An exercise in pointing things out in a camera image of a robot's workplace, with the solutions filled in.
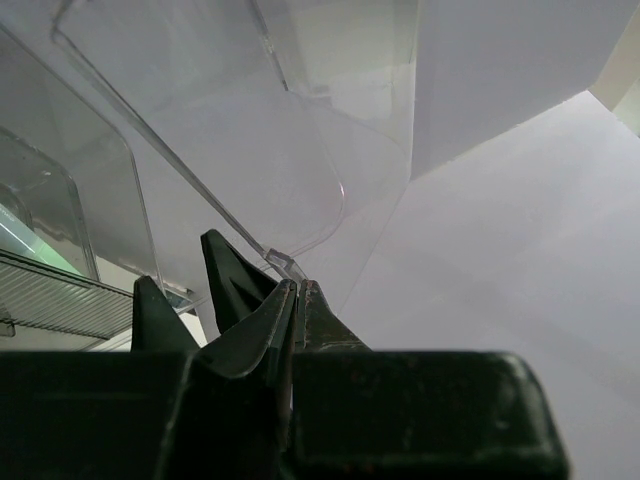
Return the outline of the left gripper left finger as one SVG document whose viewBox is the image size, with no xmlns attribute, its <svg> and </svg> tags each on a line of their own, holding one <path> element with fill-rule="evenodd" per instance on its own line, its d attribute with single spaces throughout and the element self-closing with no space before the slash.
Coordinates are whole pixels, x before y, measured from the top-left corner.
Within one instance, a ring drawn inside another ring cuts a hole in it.
<svg viewBox="0 0 640 480">
<path fill-rule="evenodd" d="M 295 283 L 279 282 L 262 304 L 219 338 L 196 360 L 224 380 L 275 385 L 294 349 Z"/>
</svg>

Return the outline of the clear plastic drawer organizer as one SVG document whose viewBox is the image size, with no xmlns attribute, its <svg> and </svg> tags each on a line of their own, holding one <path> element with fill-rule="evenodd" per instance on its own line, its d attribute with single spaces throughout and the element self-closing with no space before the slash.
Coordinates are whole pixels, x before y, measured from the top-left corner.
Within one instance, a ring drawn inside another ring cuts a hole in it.
<svg viewBox="0 0 640 480">
<path fill-rule="evenodd" d="M 410 176 L 419 1 L 5 1 L 1 127 L 80 267 L 149 274 L 217 337 L 200 238 L 352 292 Z"/>
</svg>

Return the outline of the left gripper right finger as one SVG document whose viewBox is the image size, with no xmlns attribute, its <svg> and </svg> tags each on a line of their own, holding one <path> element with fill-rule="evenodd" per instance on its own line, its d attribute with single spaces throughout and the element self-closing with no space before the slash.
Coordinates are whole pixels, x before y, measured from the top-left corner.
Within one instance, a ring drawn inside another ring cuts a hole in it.
<svg viewBox="0 0 640 480">
<path fill-rule="evenodd" d="M 370 351 L 331 310 L 317 281 L 303 280 L 297 303 L 297 352 Z"/>
</svg>

